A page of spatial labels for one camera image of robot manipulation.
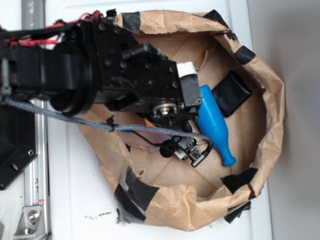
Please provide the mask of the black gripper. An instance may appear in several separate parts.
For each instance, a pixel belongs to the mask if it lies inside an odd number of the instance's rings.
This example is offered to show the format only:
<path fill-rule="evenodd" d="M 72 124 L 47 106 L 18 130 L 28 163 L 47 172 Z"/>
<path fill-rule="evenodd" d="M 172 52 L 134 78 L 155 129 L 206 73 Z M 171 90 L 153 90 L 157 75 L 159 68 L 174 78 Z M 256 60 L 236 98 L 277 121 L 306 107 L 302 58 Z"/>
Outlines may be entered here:
<path fill-rule="evenodd" d="M 82 21 L 80 32 L 92 61 L 94 103 L 138 113 L 156 126 L 198 119 L 202 100 L 193 62 L 172 61 L 107 21 Z"/>

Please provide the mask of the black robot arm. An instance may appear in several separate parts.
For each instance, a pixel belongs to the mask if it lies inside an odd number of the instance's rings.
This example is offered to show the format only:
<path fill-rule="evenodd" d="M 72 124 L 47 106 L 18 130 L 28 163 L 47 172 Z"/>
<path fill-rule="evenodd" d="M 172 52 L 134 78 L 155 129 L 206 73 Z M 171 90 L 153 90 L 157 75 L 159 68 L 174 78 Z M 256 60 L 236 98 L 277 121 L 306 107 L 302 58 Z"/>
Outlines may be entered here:
<path fill-rule="evenodd" d="M 49 101 L 68 117 L 102 104 L 159 127 L 197 120 L 202 100 L 193 64 L 138 42 L 115 19 L 95 11 L 42 29 L 1 30 L 1 95 Z"/>

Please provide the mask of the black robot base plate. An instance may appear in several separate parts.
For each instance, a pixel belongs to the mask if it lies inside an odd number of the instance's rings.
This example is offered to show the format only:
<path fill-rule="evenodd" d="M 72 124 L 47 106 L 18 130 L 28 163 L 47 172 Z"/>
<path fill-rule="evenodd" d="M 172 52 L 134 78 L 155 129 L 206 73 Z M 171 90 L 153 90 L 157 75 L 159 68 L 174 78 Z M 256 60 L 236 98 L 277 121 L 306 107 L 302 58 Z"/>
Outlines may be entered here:
<path fill-rule="evenodd" d="M 0 106 L 0 189 L 6 190 L 37 156 L 35 114 Z"/>

